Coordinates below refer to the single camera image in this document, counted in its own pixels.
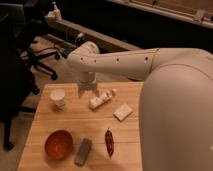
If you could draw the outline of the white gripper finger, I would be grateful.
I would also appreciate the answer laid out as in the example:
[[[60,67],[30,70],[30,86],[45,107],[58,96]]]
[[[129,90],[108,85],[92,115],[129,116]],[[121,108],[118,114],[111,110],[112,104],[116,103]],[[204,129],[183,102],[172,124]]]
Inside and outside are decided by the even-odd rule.
[[[93,92],[93,94],[94,94],[96,97],[99,97],[99,96],[100,96],[100,93],[99,93],[98,88],[94,88],[94,89],[92,90],[92,92]]]
[[[79,98],[82,98],[83,97],[83,94],[84,94],[84,89],[82,89],[82,88],[78,88],[78,97]]]

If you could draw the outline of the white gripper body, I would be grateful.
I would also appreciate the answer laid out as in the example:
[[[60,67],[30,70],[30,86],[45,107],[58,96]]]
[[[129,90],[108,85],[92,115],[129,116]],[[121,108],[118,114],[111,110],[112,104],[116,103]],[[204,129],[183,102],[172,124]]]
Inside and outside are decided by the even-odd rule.
[[[97,88],[96,75],[93,72],[82,72],[79,76],[79,86],[83,90],[94,90]]]

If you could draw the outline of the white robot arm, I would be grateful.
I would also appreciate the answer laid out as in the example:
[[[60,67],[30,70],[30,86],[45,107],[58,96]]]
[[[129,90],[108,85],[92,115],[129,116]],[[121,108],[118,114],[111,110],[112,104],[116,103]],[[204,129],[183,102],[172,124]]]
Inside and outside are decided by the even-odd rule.
[[[144,82],[139,102],[143,171],[213,171],[213,54],[154,48],[101,54],[92,42],[68,55],[81,72],[121,74]]]

